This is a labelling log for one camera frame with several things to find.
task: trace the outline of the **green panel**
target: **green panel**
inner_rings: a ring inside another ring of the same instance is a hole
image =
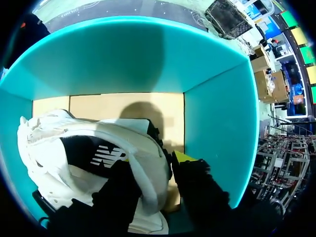
[[[304,58],[305,64],[315,62],[315,56],[314,56],[313,50],[310,47],[303,47],[303,48],[300,48],[300,50]]]
[[[316,86],[312,87],[313,104],[316,104]]]
[[[285,20],[288,27],[297,26],[298,22],[295,20],[294,16],[289,11],[281,13],[281,16]]]

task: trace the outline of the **yellow panel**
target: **yellow panel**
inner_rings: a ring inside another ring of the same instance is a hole
[[[310,78],[310,84],[316,84],[316,66],[312,66],[306,69],[308,77]]]
[[[307,39],[301,28],[295,28],[291,30],[296,42],[298,45],[307,43]]]

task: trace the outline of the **cardboard box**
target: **cardboard box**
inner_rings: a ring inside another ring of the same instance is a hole
[[[253,49],[258,58],[251,60],[251,66],[254,73],[270,68],[270,60],[267,52],[259,45]]]
[[[260,100],[272,98],[272,92],[268,89],[265,70],[255,73],[258,97]]]
[[[69,111],[69,96],[61,96],[33,101],[32,116],[36,117],[52,110],[63,109]]]
[[[304,103],[304,95],[295,95],[293,96],[294,105],[299,105]]]
[[[160,131],[163,146],[184,152],[183,93],[116,93],[66,96],[33,102],[33,116],[54,109],[65,109],[78,119],[150,119]],[[180,208],[180,194],[174,178],[169,181],[164,210]]]
[[[283,78],[283,74],[281,71],[272,73],[272,81],[275,84],[275,89],[272,92],[272,98],[264,99],[263,102],[270,104],[270,103],[281,103],[281,102],[288,102],[288,92],[285,87],[285,81]]]

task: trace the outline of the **teal foam wall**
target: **teal foam wall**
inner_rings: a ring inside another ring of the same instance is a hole
[[[20,116],[31,117],[31,100],[184,92],[186,153],[212,165],[216,181],[231,192],[231,206],[236,206],[258,138],[255,91],[248,59],[196,28],[134,16],[78,23],[33,45],[0,81],[0,123],[5,124],[0,128],[2,172],[14,184],[21,205],[38,220],[45,214],[32,198],[36,186],[27,175],[16,142]],[[224,138],[241,145],[242,151],[225,149]],[[171,224],[172,232],[182,232],[186,221]]]
[[[0,168],[11,194],[16,198],[26,214],[35,219],[46,216],[32,197],[37,187],[27,174],[17,146],[17,129],[20,117],[30,119],[32,102],[0,89]]]
[[[205,159],[236,207],[248,184],[259,136],[258,95],[250,62],[185,93],[186,154]]]
[[[188,25],[151,17],[108,17],[68,26],[39,41],[0,85],[27,99],[185,92],[246,60]]]

